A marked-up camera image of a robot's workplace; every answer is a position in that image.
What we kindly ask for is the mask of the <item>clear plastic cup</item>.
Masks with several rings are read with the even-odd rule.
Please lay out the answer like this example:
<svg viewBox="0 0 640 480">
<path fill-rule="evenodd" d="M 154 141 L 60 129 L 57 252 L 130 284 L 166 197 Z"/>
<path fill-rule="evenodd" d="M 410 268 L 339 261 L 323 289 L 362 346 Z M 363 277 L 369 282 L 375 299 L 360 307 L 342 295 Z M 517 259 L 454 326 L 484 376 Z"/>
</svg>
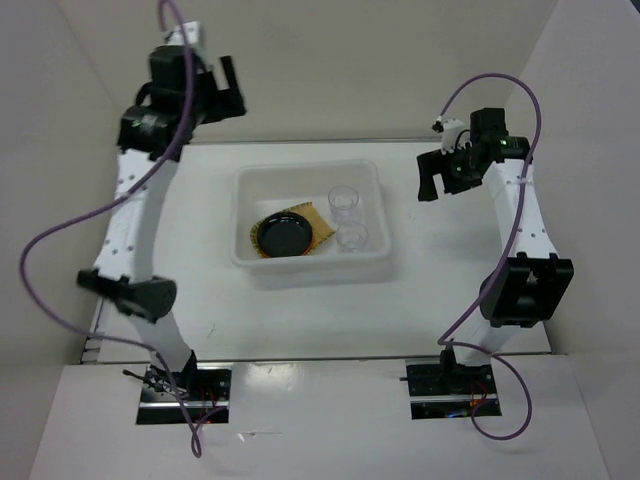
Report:
<svg viewBox="0 0 640 480">
<path fill-rule="evenodd" d="M 332 220 L 337 224 L 358 221 L 360 218 L 360 196 L 347 185 L 338 185 L 328 193 L 328 203 Z"/>
<path fill-rule="evenodd" d="M 369 240 L 369 231 L 359 222 L 346 222 L 336 231 L 336 241 L 342 253 L 363 251 Z"/>
</svg>

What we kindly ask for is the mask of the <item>translucent plastic bin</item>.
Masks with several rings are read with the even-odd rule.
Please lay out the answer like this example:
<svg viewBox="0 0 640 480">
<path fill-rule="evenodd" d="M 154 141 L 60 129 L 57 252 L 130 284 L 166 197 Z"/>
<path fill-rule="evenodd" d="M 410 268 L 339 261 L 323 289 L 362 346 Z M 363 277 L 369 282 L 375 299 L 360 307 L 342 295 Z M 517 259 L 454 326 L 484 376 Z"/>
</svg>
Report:
<svg viewBox="0 0 640 480">
<path fill-rule="evenodd" d="M 339 160 L 238 170 L 230 257 L 263 289 L 389 280 L 392 242 L 377 167 Z"/>
</svg>

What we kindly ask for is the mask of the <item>woven bamboo tray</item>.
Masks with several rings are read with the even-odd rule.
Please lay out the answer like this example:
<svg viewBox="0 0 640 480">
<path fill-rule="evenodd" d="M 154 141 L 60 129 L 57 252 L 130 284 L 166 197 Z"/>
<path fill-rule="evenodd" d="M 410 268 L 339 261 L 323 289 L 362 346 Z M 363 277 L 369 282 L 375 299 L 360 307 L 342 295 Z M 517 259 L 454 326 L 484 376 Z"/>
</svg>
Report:
<svg viewBox="0 0 640 480">
<path fill-rule="evenodd" d="M 295 212 L 302 215 L 310 222 L 313 230 L 313 243 L 310 250 L 305 255 L 308 255 L 314 250 L 317 250 L 321 245 L 327 242 L 335 234 L 335 230 L 328 224 L 328 222 L 319 213 L 319 211 L 316 209 L 316 207 L 313 205 L 312 202 L 303 202 L 294 206 L 290 206 L 283 210 L 271 213 L 270 215 L 278 212 Z M 249 234 L 249 238 L 250 238 L 250 242 L 253 250 L 256 252 L 256 254 L 259 257 L 264 259 L 266 259 L 267 257 L 260 252 L 257 246 L 256 233 L 260 223 L 270 215 L 264 217 L 263 219 L 255 223 L 251 227 L 250 234 Z"/>
</svg>

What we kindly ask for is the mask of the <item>black plate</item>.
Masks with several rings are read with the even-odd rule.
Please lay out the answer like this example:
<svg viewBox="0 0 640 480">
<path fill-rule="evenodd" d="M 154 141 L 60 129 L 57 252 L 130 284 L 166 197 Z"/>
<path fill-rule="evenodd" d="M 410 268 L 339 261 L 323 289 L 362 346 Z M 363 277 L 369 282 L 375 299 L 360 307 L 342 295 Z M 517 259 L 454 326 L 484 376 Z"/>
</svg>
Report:
<svg viewBox="0 0 640 480">
<path fill-rule="evenodd" d="M 267 258 L 305 255 L 313 243 L 310 222 L 295 212 L 278 212 L 264 219 L 256 233 L 257 246 Z"/>
</svg>

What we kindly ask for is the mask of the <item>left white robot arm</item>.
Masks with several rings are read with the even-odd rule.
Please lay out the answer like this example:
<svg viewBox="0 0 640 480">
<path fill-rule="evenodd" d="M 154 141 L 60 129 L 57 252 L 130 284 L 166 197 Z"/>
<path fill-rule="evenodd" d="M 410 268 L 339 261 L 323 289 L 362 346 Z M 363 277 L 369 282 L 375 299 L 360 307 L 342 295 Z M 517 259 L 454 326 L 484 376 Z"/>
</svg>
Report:
<svg viewBox="0 0 640 480">
<path fill-rule="evenodd" d="M 155 274 L 153 253 L 166 195 L 194 130 L 246 113 L 232 58 L 223 56 L 220 62 L 225 88 L 218 87 L 212 67 L 200 55 L 194 57 L 193 102 L 185 113 L 183 48 L 160 46 L 150 54 L 151 79 L 120 120 L 115 191 L 119 204 L 93 266 L 77 274 L 79 287 L 110 302 L 150 346 L 149 383 L 163 384 L 180 400 L 198 390 L 197 359 L 172 311 L 177 284 Z"/>
</svg>

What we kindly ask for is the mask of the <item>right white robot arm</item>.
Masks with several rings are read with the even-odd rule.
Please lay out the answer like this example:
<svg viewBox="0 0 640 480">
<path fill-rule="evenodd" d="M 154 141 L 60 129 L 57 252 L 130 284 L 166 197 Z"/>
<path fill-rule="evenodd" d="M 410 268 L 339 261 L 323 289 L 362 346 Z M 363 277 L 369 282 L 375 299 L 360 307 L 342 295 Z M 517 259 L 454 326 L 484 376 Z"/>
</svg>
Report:
<svg viewBox="0 0 640 480">
<path fill-rule="evenodd" d="M 527 159 L 530 143 L 509 134 L 503 109 L 475 111 L 468 123 L 438 117 L 433 129 L 441 145 L 417 158 L 419 200 L 437 200 L 437 179 L 451 195 L 486 186 L 506 255 L 481 283 L 479 305 L 448 335 L 429 376 L 433 394 L 461 395 L 489 384 L 490 354 L 553 316 L 574 266 L 549 238 Z"/>
</svg>

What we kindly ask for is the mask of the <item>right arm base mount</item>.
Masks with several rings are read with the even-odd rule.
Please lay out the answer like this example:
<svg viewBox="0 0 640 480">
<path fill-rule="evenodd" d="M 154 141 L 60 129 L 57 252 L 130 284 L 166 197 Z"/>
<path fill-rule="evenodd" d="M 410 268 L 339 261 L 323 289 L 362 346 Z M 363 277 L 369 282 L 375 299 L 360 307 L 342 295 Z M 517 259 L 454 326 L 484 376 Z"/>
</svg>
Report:
<svg viewBox="0 0 640 480">
<path fill-rule="evenodd" d="M 400 381 L 407 386 L 413 420 L 502 415 L 493 371 L 489 365 L 465 367 L 446 361 L 410 359 Z"/>
</svg>

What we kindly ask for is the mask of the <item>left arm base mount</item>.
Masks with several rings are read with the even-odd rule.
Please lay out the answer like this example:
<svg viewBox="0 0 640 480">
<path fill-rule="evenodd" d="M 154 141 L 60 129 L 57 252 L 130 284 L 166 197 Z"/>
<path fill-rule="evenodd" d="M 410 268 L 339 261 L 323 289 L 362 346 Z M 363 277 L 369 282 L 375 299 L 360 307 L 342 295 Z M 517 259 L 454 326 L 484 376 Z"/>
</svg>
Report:
<svg viewBox="0 0 640 480">
<path fill-rule="evenodd" d="M 185 424 L 178 400 L 169 381 L 148 367 L 144 374 L 123 369 L 122 373 L 142 383 L 136 423 L 138 425 Z M 195 385 L 180 388 L 179 396 L 194 423 L 226 424 L 229 421 L 232 370 L 230 365 L 198 366 Z"/>
</svg>

